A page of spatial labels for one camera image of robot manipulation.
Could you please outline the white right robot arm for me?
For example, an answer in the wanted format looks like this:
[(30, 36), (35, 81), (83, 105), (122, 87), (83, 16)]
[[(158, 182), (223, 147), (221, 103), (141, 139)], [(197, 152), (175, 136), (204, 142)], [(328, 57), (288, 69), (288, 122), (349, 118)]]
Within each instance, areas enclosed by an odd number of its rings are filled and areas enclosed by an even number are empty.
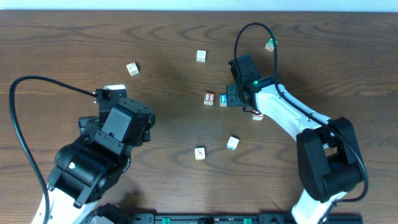
[(335, 215), (339, 203), (361, 200), (346, 194), (360, 182), (368, 188), (368, 174), (352, 123), (317, 113), (292, 96), (273, 78), (236, 81), (226, 87), (228, 106), (251, 106), (255, 115), (274, 120), (296, 142), (298, 175), (303, 192), (284, 223), (358, 223), (360, 216)]

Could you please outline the red letter I block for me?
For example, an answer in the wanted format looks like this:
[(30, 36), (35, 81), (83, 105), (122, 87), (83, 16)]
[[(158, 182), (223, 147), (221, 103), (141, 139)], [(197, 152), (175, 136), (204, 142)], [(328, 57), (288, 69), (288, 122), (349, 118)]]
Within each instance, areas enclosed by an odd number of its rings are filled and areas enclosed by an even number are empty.
[(214, 100), (215, 100), (215, 94), (214, 93), (210, 93), (210, 92), (206, 92), (205, 93), (204, 101), (203, 101), (203, 103), (205, 105), (213, 106)]

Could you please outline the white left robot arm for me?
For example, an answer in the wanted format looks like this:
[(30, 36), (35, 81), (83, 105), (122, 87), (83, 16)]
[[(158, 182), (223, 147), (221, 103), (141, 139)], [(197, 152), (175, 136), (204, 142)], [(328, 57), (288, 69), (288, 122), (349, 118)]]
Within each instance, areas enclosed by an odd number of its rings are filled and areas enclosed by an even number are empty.
[(150, 141), (152, 113), (113, 110), (85, 119), (82, 134), (59, 150), (33, 223), (84, 223), (131, 163), (131, 151)]

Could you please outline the red letter A block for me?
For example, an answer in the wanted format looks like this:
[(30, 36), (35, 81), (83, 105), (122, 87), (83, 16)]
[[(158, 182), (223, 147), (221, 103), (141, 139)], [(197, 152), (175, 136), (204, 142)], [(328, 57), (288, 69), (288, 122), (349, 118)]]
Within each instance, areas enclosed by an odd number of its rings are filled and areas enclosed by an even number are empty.
[(253, 119), (253, 120), (261, 121), (261, 120), (264, 119), (264, 115), (263, 115), (263, 114), (253, 114), (253, 115), (252, 115), (252, 119)]

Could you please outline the blue number 2 block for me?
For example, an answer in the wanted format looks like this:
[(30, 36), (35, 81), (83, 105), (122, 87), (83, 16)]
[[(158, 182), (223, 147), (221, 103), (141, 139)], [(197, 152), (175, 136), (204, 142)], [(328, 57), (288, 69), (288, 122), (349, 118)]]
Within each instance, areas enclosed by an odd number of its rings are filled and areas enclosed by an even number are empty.
[(227, 106), (227, 103), (228, 103), (227, 95), (226, 94), (220, 95), (220, 106), (221, 107)]

